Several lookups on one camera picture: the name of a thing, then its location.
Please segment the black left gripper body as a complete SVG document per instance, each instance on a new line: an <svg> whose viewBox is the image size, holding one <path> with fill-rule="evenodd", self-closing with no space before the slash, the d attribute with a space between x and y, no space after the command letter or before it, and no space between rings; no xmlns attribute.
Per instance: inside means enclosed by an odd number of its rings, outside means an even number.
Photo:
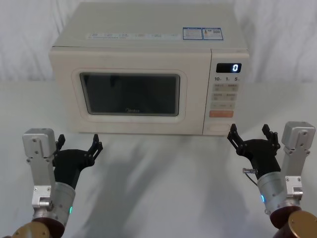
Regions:
<svg viewBox="0 0 317 238"><path fill-rule="evenodd" d="M76 189L81 171L94 164L95 157L88 151L77 149L58 151L53 159L55 181Z"/></svg>

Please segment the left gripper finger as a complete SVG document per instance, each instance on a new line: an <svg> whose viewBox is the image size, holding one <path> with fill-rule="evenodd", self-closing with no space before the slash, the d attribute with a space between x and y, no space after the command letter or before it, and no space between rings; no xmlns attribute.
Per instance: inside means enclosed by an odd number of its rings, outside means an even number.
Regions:
<svg viewBox="0 0 317 238"><path fill-rule="evenodd" d="M58 140L55 142L56 145L56 151L54 152L54 154L57 154L61 148L64 146L65 144L65 136L64 134L60 134L58 137Z"/></svg>
<svg viewBox="0 0 317 238"><path fill-rule="evenodd" d="M102 150L102 142L99 140L98 134L94 134L92 145L86 152L85 156L88 158L88 161L94 162Z"/></svg>

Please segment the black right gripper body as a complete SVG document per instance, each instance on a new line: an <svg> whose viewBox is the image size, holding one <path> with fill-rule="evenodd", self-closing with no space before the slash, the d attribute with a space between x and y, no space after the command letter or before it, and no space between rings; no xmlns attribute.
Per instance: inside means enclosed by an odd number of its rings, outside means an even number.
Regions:
<svg viewBox="0 0 317 238"><path fill-rule="evenodd" d="M277 150L280 149L279 143L273 143L264 139L251 139L240 141L236 152L239 156L247 158L254 170L256 170L257 180L260 177L272 173L280 172L281 168L277 162Z"/></svg>

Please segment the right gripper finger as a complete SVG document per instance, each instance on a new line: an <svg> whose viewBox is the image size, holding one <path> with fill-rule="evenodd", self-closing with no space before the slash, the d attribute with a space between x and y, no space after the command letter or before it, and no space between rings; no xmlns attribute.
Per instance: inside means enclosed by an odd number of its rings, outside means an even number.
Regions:
<svg viewBox="0 0 317 238"><path fill-rule="evenodd" d="M270 130L268 124L264 124L262 127L262 132L267 138L269 146L272 148L273 151L277 151L280 149L280 144L278 142L278 134L277 132L273 132Z"/></svg>
<svg viewBox="0 0 317 238"><path fill-rule="evenodd" d="M236 124L233 123L231 125L227 139L232 144L232 146L235 148L236 153L246 153L247 152L247 143L238 134Z"/></svg>

